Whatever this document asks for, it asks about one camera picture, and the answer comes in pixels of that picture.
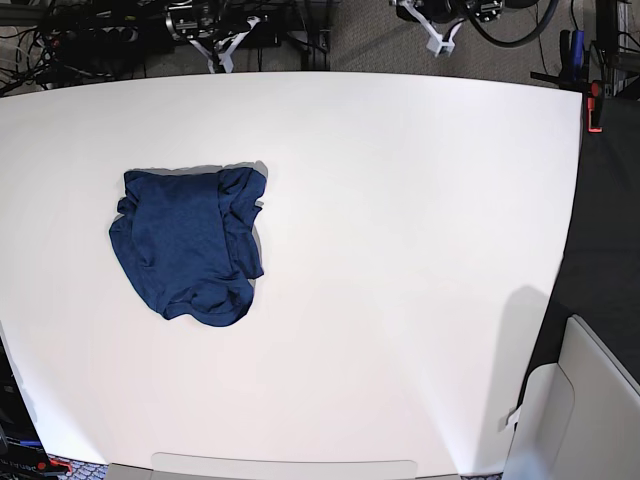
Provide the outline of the blue long-sleeve T-shirt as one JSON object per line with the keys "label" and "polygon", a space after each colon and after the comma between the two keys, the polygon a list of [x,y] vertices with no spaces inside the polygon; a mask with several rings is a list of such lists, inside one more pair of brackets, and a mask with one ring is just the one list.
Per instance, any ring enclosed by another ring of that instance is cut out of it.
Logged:
{"label": "blue long-sleeve T-shirt", "polygon": [[164,319],[227,327],[248,313],[263,274],[254,237],[267,179],[251,167],[200,174],[124,175],[109,229],[116,258]]}

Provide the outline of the black power strip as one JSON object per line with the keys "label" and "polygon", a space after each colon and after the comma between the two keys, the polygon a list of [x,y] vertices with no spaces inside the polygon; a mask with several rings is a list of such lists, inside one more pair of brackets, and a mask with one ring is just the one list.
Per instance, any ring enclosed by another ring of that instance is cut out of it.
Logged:
{"label": "black power strip", "polygon": [[107,45],[133,43],[139,38],[135,28],[126,26],[86,28],[77,35],[81,41]]}

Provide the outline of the red clamp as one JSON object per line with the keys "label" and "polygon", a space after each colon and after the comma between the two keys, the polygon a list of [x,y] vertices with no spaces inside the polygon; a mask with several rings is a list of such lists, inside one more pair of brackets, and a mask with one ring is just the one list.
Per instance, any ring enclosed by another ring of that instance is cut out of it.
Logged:
{"label": "red clamp", "polygon": [[593,81],[589,86],[589,93],[587,95],[586,118],[589,133],[600,133],[602,131],[600,117],[604,98],[605,90],[602,83],[600,81]]}

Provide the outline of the white plastic bin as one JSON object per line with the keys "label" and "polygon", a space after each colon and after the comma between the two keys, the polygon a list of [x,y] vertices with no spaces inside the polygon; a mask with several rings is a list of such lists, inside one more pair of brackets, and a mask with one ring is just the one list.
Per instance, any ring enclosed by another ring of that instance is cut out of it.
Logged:
{"label": "white plastic bin", "polygon": [[636,479],[639,384],[579,316],[557,362],[536,368],[504,467],[506,479]]}

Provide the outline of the black box with label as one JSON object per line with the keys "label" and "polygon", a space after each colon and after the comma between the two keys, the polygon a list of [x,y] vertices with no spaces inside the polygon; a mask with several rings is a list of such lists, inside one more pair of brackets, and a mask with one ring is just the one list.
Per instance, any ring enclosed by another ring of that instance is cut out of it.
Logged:
{"label": "black box with label", "polygon": [[22,441],[39,442],[35,427],[18,387],[1,382],[1,478],[45,479],[46,455],[40,446],[25,446]]}

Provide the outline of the blue handled tool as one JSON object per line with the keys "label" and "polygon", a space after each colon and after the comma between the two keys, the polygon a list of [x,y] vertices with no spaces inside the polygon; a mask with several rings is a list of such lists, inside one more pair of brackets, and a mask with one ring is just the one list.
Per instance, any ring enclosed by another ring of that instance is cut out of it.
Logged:
{"label": "blue handled tool", "polygon": [[584,32],[574,30],[571,34],[571,65],[579,71],[584,59]]}

